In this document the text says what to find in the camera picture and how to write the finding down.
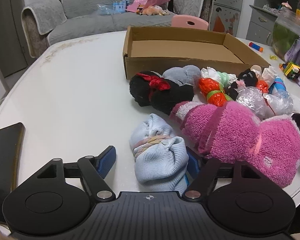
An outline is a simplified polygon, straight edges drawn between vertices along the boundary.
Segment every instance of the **red ribbon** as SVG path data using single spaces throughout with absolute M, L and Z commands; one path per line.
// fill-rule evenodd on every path
M 142 73 L 137 73 L 137 76 L 142 77 L 144 80 L 149 81 L 149 87 L 152 89 L 152 91 L 149 94 L 149 100 L 155 90 L 168 90 L 171 88 L 170 84 L 164 80 L 164 78 L 158 77 L 158 76 L 149 76 Z

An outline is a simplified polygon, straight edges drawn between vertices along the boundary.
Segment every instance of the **smartphone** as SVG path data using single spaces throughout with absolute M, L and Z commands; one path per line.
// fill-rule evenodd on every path
M 21 122 L 0 129 L 0 224 L 6 224 L 2 203 L 17 187 L 18 164 L 25 127 Z

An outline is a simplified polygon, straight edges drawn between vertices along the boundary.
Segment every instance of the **refrigerator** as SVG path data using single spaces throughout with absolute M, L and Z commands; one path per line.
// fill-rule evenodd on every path
M 242 0 L 214 0 L 210 30 L 236 36 Z

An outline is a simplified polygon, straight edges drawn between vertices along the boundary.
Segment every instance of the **pink chair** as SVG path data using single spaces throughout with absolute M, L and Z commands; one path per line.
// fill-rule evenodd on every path
M 208 30 L 209 23 L 195 16 L 181 14 L 172 17 L 171 26 L 180 27 L 180 28 Z

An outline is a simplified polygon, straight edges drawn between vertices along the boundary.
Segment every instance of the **glass jar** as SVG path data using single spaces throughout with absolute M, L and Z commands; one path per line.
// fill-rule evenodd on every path
M 276 55 L 284 60 L 284 55 L 299 37 L 300 17 L 284 8 L 274 22 L 272 31 L 272 47 Z

